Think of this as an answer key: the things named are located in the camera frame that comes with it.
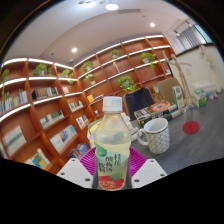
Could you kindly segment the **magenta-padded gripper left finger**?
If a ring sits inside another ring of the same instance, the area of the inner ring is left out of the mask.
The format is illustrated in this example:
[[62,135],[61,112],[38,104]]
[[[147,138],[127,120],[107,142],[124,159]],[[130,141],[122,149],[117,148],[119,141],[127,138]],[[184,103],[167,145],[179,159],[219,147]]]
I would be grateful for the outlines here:
[[83,188],[97,188],[95,149],[80,158],[71,158],[57,175]]

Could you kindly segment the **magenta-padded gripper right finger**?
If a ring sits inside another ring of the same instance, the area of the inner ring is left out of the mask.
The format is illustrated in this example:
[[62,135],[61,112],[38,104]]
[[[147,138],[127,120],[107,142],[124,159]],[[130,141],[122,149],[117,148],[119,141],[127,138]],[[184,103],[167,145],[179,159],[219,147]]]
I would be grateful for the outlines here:
[[166,172],[155,159],[147,159],[131,148],[129,158],[129,188],[141,188],[166,176]]

